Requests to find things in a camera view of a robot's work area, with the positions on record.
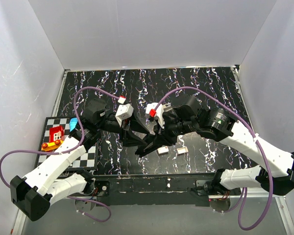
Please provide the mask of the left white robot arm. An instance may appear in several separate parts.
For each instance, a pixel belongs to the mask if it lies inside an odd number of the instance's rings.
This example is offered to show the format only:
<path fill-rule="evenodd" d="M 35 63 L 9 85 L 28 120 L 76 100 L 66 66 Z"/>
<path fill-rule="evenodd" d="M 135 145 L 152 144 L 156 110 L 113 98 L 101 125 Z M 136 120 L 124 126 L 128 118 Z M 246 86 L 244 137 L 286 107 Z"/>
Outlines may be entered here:
<path fill-rule="evenodd" d="M 88 196 L 95 191 L 94 176 L 81 169 L 63 180 L 57 178 L 79 157 L 87 153 L 101 137 L 101 132 L 118 133 L 125 147 L 146 146 L 136 132 L 149 134 L 129 104 L 119 105 L 115 113 L 106 112 L 107 103 L 95 98 L 88 102 L 81 123 L 64 139 L 60 147 L 24 177 L 10 182 L 12 203 L 31 221 L 43 217 L 55 202 L 75 193 Z"/>

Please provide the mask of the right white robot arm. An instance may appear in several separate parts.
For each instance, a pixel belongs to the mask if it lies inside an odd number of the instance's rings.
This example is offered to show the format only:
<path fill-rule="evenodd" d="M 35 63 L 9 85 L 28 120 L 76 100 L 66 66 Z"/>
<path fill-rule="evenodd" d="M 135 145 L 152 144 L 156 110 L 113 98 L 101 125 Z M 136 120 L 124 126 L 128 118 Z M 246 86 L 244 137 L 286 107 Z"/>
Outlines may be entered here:
<path fill-rule="evenodd" d="M 223 194 L 236 188 L 270 189 L 284 196 L 294 189 L 294 152 L 283 151 L 262 138 L 253 137 L 236 116 L 222 108 L 207 109 L 191 96 L 180 98 L 168 110 L 149 104 L 146 113 L 156 119 L 154 134 L 144 137 L 146 146 L 136 150 L 143 157 L 160 147 L 172 146 L 180 135 L 196 132 L 203 138 L 227 145 L 247 156 L 257 166 L 247 169 L 216 171 L 213 180 L 200 188 L 206 192 Z"/>

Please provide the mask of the white staple box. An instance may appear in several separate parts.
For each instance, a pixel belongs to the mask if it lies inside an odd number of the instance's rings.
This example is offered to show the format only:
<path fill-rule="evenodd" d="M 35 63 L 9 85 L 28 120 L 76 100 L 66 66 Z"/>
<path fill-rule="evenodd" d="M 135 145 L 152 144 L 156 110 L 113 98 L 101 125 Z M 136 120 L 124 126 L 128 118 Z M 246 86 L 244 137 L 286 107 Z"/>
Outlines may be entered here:
<path fill-rule="evenodd" d="M 169 148 L 167 146 L 163 146 L 157 149 L 158 155 L 167 154 L 169 152 Z"/>

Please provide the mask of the open staple box tray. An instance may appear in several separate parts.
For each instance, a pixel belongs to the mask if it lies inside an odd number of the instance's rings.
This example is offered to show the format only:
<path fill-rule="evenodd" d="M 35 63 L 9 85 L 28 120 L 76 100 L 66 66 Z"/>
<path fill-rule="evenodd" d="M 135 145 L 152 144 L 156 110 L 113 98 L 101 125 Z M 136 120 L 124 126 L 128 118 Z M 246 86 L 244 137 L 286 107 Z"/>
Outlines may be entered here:
<path fill-rule="evenodd" d="M 182 155 L 182 154 L 187 154 L 188 153 L 188 148 L 187 147 L 181 147 L 177 148 L 177 155 Z"/>

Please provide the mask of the blue toy block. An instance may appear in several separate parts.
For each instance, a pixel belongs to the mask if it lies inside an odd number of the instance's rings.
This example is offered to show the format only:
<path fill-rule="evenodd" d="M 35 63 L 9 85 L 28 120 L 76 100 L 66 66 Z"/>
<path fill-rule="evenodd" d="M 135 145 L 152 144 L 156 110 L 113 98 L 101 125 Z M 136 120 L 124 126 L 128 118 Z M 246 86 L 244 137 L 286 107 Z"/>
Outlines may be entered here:
<path fill-rule="evenodd" d="M 76 117 L 70 119 L 70 122 L 69 122 L 70 132 L 76 127 L 77 123 L 78 123 L 78 120 Z"/>

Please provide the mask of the red toy house block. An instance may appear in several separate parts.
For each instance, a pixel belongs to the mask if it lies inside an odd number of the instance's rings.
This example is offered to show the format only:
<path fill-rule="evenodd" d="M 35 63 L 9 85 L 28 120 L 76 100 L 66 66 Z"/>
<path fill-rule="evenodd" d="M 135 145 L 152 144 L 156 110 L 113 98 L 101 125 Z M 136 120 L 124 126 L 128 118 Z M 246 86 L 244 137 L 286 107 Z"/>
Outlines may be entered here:
<path fill-rule="evenodd" d="M 52 127 L 49 130 L 49 142 L 55 142 L 56 140 L 64 140 L 64 128 L 61 125 Z"/>

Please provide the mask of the orange toy car base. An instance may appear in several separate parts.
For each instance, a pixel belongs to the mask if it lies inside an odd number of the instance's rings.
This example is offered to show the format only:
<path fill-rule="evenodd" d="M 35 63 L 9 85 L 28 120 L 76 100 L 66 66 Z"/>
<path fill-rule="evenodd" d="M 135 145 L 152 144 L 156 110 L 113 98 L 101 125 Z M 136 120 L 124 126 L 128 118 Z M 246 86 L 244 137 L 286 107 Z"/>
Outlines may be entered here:
<path fill-rule="evenodd" d="M 53 142 L 45 142 L 41 145 L 41 151 L 52 152 L 52 151 L 58 149 L 62 143 L 63 143 L 62 140 L 56 140 Z"/>

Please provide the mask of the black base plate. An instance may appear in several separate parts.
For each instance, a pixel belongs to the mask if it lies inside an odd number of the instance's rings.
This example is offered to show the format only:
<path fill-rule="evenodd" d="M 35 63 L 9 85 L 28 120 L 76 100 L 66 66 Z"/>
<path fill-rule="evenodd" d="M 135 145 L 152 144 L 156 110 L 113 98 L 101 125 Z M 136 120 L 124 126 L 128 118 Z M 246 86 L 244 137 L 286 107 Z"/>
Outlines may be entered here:
<path fill-rule="evenodd" d="M 196 182 L 213 179 L 213 173 L 96 175 L 95 199 L 108 206 L 195 205 L 209 206 L 208 196 L 192 191 Z"/>

